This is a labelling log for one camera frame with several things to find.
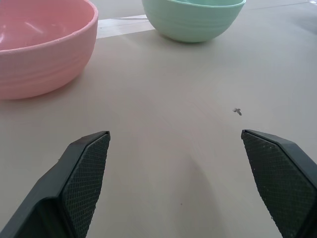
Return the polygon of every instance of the textured gripper pad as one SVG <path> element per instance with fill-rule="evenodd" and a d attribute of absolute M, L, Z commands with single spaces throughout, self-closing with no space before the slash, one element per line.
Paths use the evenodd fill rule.
<path fill-rule="evenodd" d="M 107 135 L 83 152 L 62 192 L 62 202 L 77 238 L 85 238 L 100 195 L 108 149 Z"/>
<path fill-rule="evenodd" d="M 316 189 L 278 145 L 245 133 L 252 173 L 284 238 L 297 238 L 317 199 Z"/>

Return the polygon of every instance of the small debris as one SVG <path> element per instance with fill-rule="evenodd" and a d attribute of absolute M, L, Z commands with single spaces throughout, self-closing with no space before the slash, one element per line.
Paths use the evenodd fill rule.
<path fill-rule="evenodd" d="M 240 111 L 241 111 L 240 108 L 234 108 L 232 111 L 233 111 L 234 113 L 237 113 L 237 114 L 239 114 L 240 116 L 242 116 L 242 113 L 240 112 Z"/>

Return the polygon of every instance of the bowl rim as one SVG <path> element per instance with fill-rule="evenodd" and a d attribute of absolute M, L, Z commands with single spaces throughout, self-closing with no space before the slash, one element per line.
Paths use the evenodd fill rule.
<path fill-rule="evenodd" d="M 85 1 L 86 3 L 88 3 L 92 9 L 94 10 L 94 16 L 93 18 L 87 23 L 87 25 L 85 25 L 83 28 L 72 32 L 71 34 L 67 35 L 67 36 L 63 36 L 61 38 L 52 40 L 52 41 L 47 41 L 44 43 L 40 43 L 37 45 L 33 45 L 33 46 L 26 46 L 26 47 L 21 47 L 21 48 L 14 48 L 14 49 L 8 49 L 8 50 L 0 50 L 0 56 L 1 55 L 8 55 L 8 54 L 12 54 L 12 53 L 19 53 L 19 52 L 25 52 L 25 51 L 31 51 L 33 49 L 41 49 L 44 47 L 49 47 L 51 45 L 54 45 L 55 43 L 61 43 L 64 41 L 67 41 L 69 39 L 72 39 L 74 37 L 76 37 L 77 35 L 83 33 L 84 31 L 88 30 L 92 25 L 95 24 L 95 22 L 98 20 L 98 10 L 97 7 L 89 0 L 82 0 Z"/>
<path fill-rule="evenodd" d="M 240 3 L 234 4 L 234 5 L 225 5 L 225 6 L 214 6 L 214 5 L 201 5 L 201 4 L 196 4 L 196 3 L 190 3 L 190 2 L 183 2 L 183 1 L 178 1 L 178 0 L 167 0 L 179 4 L 184 4 L 184 5 L 189 5 L 189 6 L 198 6 L 198 7 L 207 7 L 207 8 L 228 8 L 228 7 L 236 7 L 240 6 L 246 3 L 246 0 L 242 0 Z"/>

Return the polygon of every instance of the mint green bowl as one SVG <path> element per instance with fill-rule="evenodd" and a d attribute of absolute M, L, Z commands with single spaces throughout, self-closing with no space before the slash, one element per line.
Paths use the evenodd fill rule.
<path fill-rule="evenodd" d="M 246 0 L 142 0 L 150 23 L 163 35 L 195 43 L 222 34 Z"/>

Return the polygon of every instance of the beige tabletop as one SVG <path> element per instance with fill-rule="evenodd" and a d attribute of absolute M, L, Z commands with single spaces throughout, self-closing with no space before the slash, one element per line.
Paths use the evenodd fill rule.
<path fill-rule="evenodd" d="M 280 238 L 240 134 L 276 134 L 317 162 L 316 22 L 317 6 L 295 2 L 246 6 L 205 44 L 98 39 L 66 87 L 0 102 L 0 229 L 70 142 L 110 130 L 87 237 Z"/>

